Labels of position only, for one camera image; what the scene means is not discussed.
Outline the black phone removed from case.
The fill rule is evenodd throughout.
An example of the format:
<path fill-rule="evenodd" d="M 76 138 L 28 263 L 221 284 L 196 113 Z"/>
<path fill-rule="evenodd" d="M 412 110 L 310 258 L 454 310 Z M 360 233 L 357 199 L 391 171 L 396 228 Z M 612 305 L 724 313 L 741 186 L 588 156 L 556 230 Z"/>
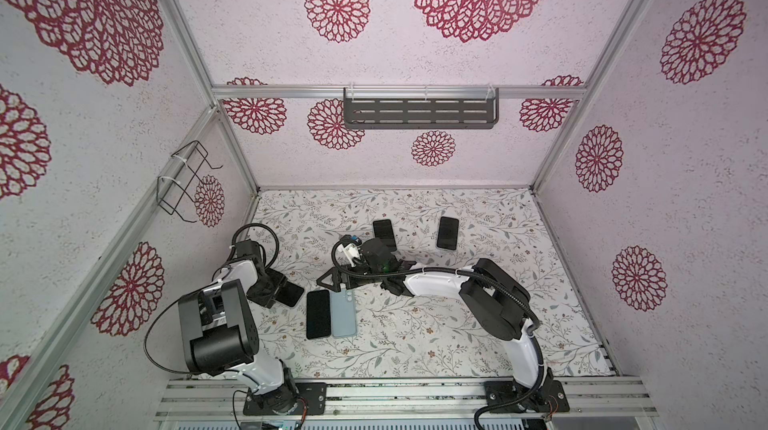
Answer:
<path fill-rule="evenodd" d="M 332 334 L 330 292 L 313 290 L 306 295 L 306 338 L 327 338 Z"/>

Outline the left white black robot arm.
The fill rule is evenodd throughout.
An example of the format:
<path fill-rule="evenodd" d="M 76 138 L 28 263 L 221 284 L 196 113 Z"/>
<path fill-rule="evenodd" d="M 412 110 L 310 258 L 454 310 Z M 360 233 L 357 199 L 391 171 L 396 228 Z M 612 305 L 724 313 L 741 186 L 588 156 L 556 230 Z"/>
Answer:
<path fill-rule="evenodd" d="M 232 375 L 248 388 L 259 411 L 288 414 L 300 395 L 290 369 L 260 349 L 248 291 L 266 283 L 262 247 L 252 240 L 232 246 L 234 255 L 212 283 L 177 302 L 182 349 L 192 375 Z"/>

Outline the black smartphone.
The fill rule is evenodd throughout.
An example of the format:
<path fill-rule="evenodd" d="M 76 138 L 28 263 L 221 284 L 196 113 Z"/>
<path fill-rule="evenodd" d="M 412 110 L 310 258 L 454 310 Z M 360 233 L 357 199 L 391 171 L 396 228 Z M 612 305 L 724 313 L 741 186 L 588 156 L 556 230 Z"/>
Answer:
<path fill-rule="evenodd" d="M 436 247 L 456 250 L 458 246 L 460 221 L 455 217 L 441 216 L 438 225 Z"/>

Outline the light blue phone case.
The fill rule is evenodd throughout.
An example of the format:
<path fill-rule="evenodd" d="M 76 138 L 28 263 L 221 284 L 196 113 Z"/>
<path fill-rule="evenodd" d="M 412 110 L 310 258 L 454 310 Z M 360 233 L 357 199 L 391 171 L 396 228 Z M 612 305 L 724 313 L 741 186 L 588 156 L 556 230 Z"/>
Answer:
<path fill-rule="evenodd" d="M 331 332 L 335 338 L 357 334 L 356 298 L 353 290 L 330 293 Z"/>

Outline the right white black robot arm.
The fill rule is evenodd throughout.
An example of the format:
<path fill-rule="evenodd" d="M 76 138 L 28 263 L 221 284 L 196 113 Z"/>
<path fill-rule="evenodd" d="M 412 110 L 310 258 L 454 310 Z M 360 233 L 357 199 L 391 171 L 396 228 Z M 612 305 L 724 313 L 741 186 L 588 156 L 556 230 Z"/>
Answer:
<path fill-rule="evenodd" d="M 395 296 L 463 302 L 480 327 L 504 343 L 514 380 L 529 393 L 544 384 L 548 367 L 535 335 L 541 322 L 530 294 L 493 260 L 440 267 L 400 258 L 379 238 L 346 235 L 332 246 L 331 261 L 316 283 L 332 292 L 379 284 Z"/>

